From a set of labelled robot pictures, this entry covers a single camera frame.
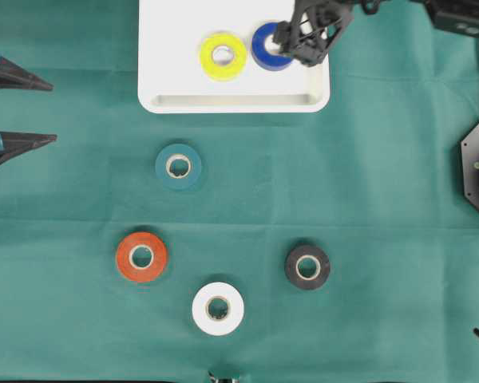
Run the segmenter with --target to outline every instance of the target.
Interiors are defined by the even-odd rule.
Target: white tape roll
[[[227,313],[222,318],[214,318],[209,312],[213,300],[227,304]],[[215,336],[227,335],[234,331],[243,320],[245,307],[237,289],[223,282],[210,283],[199,290],[193,299],[193,320],[205,333]]]

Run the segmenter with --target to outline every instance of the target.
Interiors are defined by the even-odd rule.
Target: orange tape roll
[[[151,253],[151,261],[145,267],[140,267],[133,261],[133,254],[139,248],[144,248]],[[158,278],[167,266],[167,247],[154,234],[133,233],[119,243],[116,262],[117,269],[126,279],[138,283],[151,282]]]

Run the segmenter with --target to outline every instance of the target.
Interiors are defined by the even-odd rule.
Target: tape roll
[[[255,62],[266,70],[277,72],[286,69],[293,60],[289,57],[271,54],[266,49],[266,41],[272,38],[277,29],[276,22],[268,22],[261,26],[252,38],[252,56]]]
[[[172,170],[175,161],[184,161],[187,171],[176,174]],[[156,158],[156,176],[165,186],[183,190],[194,185],[202,172],[202,161],[193,148],[184,144],[172,144],[164,148]]]
[[[303,262],[313,262],[311,274],[301,270]],[[289,281],[303,290],[320,288],[330,275],[330,260],[323,250],[316,246],[303,245],[296,247],[286,257],[286,276]]]
[[[139,267],[133,261],[133,254],[139,248],[151,253],[147,266]],[[154,234],[137,232],[124,238],[116,253],[116,263],[119,272],[128,280],[138,283],[147,283],[158,278],[168,263],[167,247]]]
[[[215,299],[227,305],[224,316],[214,317],[210,313],[210,305]],[[233,286],[223,282],[214,282],[202,287],[192,304],[192,316],[197,326],[205,333],[217,337],[234,331],[243,320],[244,311],[241,294]]]
[[[220,51],[226,51],[232,58],[225,62],[218,61],[215,55]],[[206,38],[200,48],[200,64],[204,72],[213,80],[232,80],[243,72],[247,64],[247,48],[232,34],[213,34]]]

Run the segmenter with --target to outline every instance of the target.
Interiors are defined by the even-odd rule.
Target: white tray
[[[328,58],[314,68],[295,61],[281,72],[251,56],[253,33],[289,20],[294,0],[140,0],[138,98],[153,113],[311,113],[330,99]],[[242,38],[245,70],[234,80],[210,79],[200,66],[202,41],[215,32]]]

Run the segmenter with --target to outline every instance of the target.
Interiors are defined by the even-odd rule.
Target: green tablecloth
[[[137,100],[136,1],[0,0],[0,53],[56,85],[0,91],[0,130],[59,136],[0,168],[0,379],[479,382],[457,146],[479,121],[479,44],[410,2],[356,16],[322,112],[157,116]],[[204,162],[185,192],[154,175],[178,140]],[[114,262],[138,228],[171,256],[147,286]],[[286,280],[301,239],[331,259],[321,290]],[[246,304],[227,337],[191,318],[214,280]]]

